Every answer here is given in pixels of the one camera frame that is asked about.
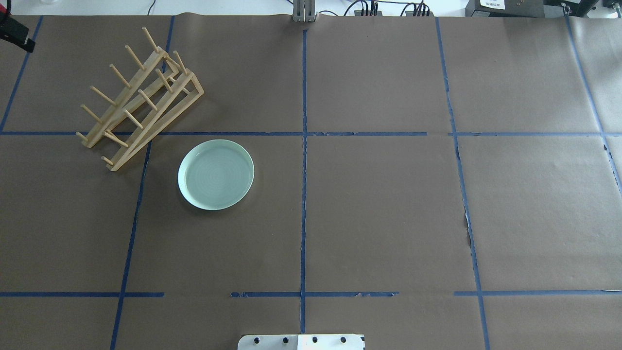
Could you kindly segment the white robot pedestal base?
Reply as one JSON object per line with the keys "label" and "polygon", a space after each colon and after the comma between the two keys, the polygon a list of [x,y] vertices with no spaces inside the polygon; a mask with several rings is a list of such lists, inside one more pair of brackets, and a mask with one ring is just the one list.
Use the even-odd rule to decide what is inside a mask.
{"label": "white robot pedestal base", "polygon": [[265,334],[242,336],[238,350],[364,350],[364,335],[345,334]]}

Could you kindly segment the aluminium frame post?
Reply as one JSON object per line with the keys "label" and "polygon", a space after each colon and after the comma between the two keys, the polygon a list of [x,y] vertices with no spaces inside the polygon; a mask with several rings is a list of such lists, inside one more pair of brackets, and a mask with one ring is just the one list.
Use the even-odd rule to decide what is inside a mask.
{"label": "aluminium frame post", "polygon": [[293,22],[315,22],[317,11],[315,0],[290,0],[293,5]]}

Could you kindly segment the light green ceramic plate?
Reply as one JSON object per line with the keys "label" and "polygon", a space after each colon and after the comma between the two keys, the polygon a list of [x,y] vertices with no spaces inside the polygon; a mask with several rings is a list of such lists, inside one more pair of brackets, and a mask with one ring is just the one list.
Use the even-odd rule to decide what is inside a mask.
{"label": "light green ceramic plate", "polygon": [[181,161],[177,181],[181,195],[196,208],[222,210],[242,200],[255,179],[250,153],[230,140],[205,141]]}

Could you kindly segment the black electronics box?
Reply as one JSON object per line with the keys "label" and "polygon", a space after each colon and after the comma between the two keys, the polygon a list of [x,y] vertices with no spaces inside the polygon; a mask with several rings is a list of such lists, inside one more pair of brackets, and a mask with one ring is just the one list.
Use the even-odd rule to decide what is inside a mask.
{"label": "black electronics box", "polygon": [[469,0],[466,17],[559,18],[572,13],[571,5],[553,0]]}

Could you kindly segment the wooden dish rack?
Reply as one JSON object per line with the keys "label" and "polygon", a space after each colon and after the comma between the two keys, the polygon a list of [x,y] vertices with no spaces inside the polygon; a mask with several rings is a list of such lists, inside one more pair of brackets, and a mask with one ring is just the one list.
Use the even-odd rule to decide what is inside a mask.
{"label": "wooden dish rack", "polygon": [[169,53],[155,43],[147,27],[142,27],[142,31],[153,52],[142,62],[129,45],[125,46],[138,66],[134,76],[127,80],[117,67],[110,65],[123,85],[117,97],[112,99],[96,87],[89,87],[109,104],[106,111],[99,117],[85,104],[80,106],[95,120],[87,134],[76,132],[82,145],[93,148],[107,139],[120,147],[112,158],[101,157],[111,172],[124,166],[205,93],[178,51]]}

